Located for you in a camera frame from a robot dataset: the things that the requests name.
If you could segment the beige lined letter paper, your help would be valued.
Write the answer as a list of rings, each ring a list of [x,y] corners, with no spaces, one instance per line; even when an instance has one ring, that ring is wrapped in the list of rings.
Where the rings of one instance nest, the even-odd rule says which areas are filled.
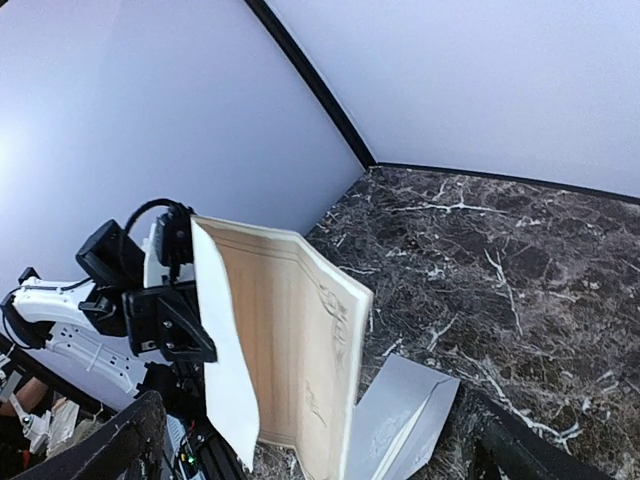
[[[346,475],[372,292],[299,233],[191,220],[206,413],[252,466],[266,442],[294,450],[308,479]]]

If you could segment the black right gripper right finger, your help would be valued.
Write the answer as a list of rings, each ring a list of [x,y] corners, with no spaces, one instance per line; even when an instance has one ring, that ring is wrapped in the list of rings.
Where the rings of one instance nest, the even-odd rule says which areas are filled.
[[[562,452],[483,394],[473,396],[472,477],[606,479],[597,468]]]

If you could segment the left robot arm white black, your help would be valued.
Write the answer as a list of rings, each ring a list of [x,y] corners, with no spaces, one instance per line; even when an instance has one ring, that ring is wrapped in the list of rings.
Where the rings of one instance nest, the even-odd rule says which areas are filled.
[[[1,303],[19,343],[48,354],[46,368],[69,381],[55,363],[62,358],[133,397],[170,383],[175,363],[217,361],[198,306],[189,218],[159,217],[145,247],[109,220],[76,260],[86,279],[45,281],[28,268]]]

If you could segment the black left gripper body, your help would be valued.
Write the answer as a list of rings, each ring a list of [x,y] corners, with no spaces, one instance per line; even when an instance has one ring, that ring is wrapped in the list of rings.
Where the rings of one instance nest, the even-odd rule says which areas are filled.
[[[138,289],[121,295],[129,346],[135,356],[160,351],[156,303],[163,294],[187,294],[197,302],[194,281]]]

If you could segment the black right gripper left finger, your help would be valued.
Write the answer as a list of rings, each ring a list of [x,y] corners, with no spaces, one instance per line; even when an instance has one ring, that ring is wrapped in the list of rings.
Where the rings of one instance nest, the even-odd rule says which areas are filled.
[[[160,479],[166,411],[148,391],[92,435],[19,474],[19,479]]]

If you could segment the grey envelope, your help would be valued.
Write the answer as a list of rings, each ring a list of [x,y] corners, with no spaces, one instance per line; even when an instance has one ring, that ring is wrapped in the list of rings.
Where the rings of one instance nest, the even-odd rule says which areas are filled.
[[[460,380],[391,354],[359,401],[347,479],[408,479],[431,459]]]

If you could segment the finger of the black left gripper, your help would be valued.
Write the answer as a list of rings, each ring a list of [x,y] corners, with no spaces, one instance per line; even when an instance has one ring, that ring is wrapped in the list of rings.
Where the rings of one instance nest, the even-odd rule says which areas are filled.
[[[197,302],[187,294],[163,294],[156,303],[159,348],[171,362],[215,363],[214,341],[201,323]]]

